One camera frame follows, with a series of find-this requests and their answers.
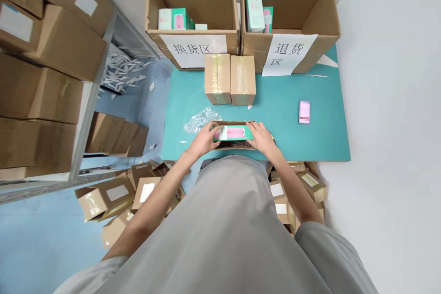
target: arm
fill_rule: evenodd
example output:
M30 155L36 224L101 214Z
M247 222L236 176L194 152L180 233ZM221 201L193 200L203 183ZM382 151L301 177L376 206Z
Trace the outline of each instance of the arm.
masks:
M116 256L130 257L147 240L165 217L172 197L176 194L178 186L191 166L201 156L212 151L221 143L220 141L213 142L213 137L222 127L215 122L210 122L201 129L190 147L181 155L161 180L160 185L142 204L102 260Z
M248 143L262 152L276 168L289 204L300 223L314 221L325 225L316 204L274 143L271 133L263 123L247 122L247 126L253 133L253 140L247 140Z

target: gray shirt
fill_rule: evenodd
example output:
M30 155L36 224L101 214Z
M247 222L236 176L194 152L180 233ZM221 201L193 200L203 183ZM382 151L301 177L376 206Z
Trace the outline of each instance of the gray shirt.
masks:
M355 248L307 222L293 238L262 164L217 160L129 259L100 262L56 294L377 293Z

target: teal mat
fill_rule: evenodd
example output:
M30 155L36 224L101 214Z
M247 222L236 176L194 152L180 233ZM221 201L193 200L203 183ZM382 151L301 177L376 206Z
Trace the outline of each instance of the teal mat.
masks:
M326 55L337 62L335 46ZM257 74L256 87L257 95L249 110L248 106L212 105L204 93L203 71L173 70L162 159L177 160L180 157L195 137L194 133L184 131L184 124L204 108L211 107L223 120L263 122L287 160L351 160L338 68L316 64L307 74L279 77ZM309 125L299 124L300 100L311 102ZM249 150L215 150L202 159L232 154L266 160L260 152Z

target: hand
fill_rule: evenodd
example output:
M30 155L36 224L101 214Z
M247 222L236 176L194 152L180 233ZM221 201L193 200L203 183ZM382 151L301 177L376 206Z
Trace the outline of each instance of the hand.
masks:
M214 142L213 138L215 137L215 133L223 127L223 125L219 125L216 122L209 122L204 125L187 151L196 158L200 158L206 153L211 152L221 143L220 141Z
M279 150L271 133L263 123L246 122L246 124L253 134L253 140L247 140L247 142L270 159Z

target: white paper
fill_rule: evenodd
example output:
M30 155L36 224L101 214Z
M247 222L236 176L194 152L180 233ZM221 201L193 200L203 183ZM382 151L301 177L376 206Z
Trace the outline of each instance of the white paper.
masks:
M302 178L309 184L309 186L314 187L318 184L318 181L316 181L314 178L311 177L310 174L304 174Z
M262 76L289 76L316 38L317 34L274 34Z
M276 204L276 213L277 214L287 214L286 204Z
M226 54L226 36L160 34L181 68L203 68L205 54Z
M75 0L75 5L87 15L92 16L98 3L95 0Z
M109 196L110 201L118 200L126 194L129 194L129 191L125 185L121 185L107 191L107 196Z
M150 196L150 194L152 194L154 188L154 183L144 184L144 186L142 187L141 198L139 199L139 202L144 203Z
M283 195L282 184L275 184L270 186L271 194L273 197Z
M26 15L4 3L1 7L0 29L26 42L31 41L34 22Z

